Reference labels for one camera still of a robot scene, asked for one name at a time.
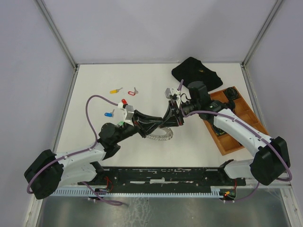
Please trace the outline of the metal disc with keyrings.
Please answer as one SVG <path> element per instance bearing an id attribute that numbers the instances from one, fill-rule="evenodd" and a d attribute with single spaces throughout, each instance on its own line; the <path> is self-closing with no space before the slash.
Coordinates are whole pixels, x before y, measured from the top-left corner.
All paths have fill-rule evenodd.
<path id="1" fill-rule="evenodd" d="M 168 141 L 173 138 L 173 131 L 171 128 L 157 128 L 154 132 L 147 135 L 148 139 L 157 140 L 157 141 Z"/>

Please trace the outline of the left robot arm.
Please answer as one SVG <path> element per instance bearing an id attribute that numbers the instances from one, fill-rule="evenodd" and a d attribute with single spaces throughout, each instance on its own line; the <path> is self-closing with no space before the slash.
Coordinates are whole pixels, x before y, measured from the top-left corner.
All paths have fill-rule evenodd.
<path id="1" fill-rule="evenodd" d="M 162 117 L 134 111 L 119 124 L 105 123 L 100 133 L 94 133 L 95 140 L 88 148 L 64 152 L 61 156 L 50 149 L 42 151 L 24 173 L 27 193 L 40 200 L 60 186 L 89 181 L 101 184 L 105 173 L 99 162 L 114 156 L 120 149 L 119 142 L 137 133 L 146 138 L 164 124 Z"/>

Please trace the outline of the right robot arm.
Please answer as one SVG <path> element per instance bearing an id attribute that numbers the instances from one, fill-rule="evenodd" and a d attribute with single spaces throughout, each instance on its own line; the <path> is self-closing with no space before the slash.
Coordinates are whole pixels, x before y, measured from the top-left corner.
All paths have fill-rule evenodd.
<path id="1" fill-rule="evenodd" d="M 221 184 L 228 185 L 236 178 L 254 178 L 263 185 L 270 185 L 275 180 L 292 180 L 287 143 L 283 138 L 272 138 L 261 133 L 236 116 L 224 103 L 212 100 L 201 81 L 189 84 L 190 99 L 184 103 L 181 101 L 181 88 L 165 90 L 172 109 L 172 113 L 166 113 L 165 120 L 173 117 L 172 126 L 178 127 L 183 124 L 184 118 L 197 114 L 202 120 L 232 136 L 253 157 L 227 163 L 217 173 Z"/>

